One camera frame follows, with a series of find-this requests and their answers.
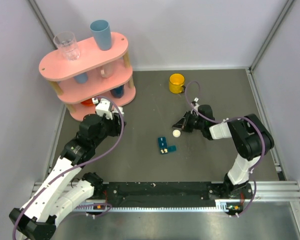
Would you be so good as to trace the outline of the teal pill organizer box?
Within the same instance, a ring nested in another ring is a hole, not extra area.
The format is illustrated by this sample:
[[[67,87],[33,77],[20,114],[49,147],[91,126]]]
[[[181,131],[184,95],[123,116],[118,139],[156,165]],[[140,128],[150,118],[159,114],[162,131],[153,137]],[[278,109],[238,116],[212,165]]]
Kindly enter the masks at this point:
[[[177,147],[175,145],[168,146],[167,140],[164,136],[158,137],[157,142],[158,142],[159,153],[161,155],[166,155],[168,153],[172,153],[177,150]]]

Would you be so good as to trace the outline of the white bottle cap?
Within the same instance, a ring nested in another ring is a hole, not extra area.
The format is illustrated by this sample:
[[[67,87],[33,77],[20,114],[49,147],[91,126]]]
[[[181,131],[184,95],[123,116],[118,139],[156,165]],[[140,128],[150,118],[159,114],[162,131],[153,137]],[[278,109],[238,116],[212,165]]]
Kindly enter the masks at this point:
[[[178,130],[178,129],[174,129],[172,131],[172,135],[175,137],[175,138],[179,138],[181,136],[181,131]]]

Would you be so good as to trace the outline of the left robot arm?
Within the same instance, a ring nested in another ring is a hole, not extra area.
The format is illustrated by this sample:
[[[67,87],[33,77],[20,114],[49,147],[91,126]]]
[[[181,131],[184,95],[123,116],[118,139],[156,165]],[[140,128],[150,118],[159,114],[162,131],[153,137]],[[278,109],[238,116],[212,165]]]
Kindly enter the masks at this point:
[[[78,131],[63,148],[54,168],[31,199],[20,208],[13,208],[9,219],[12,234],[20,232],[30,240],[49,240],[63,220],[86,199],[99,198],[104,191],[101,179],[87,173],[78,185],[64,193],[68,183],[84,168],[93,163],[96,148],[107,137],[121,138],[125,121],[123,109],[111,111],[112,118],[88,114]]]

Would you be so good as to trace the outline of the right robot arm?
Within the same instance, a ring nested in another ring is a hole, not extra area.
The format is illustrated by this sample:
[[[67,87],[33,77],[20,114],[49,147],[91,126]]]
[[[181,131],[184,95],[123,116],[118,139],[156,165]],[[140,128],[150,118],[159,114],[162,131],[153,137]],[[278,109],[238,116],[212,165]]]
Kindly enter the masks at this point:
[[[194,109],[187,111],[172,127],[187,133],[199,130],[210,141],[233,140],[237,150],[234,164],[225,174],[221,187],[212,189],[212,194],[221,198],[240,195],[248,184],[251,170],[261,156],[275,146],[272,135],[255,114],[216,123],[213,110],[207,104],[195,103]]]

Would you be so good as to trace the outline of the white pill bottle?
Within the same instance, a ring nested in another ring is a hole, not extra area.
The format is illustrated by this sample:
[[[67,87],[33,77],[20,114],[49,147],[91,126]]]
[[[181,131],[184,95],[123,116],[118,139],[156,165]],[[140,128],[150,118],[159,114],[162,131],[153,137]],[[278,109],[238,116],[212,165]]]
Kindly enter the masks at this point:
[[[113,112],[118,113],[118,114],[121,113],[123,116],[125,115],[123,107],[121,107],[121,106],[118,106],[117,108],[114,108]]]

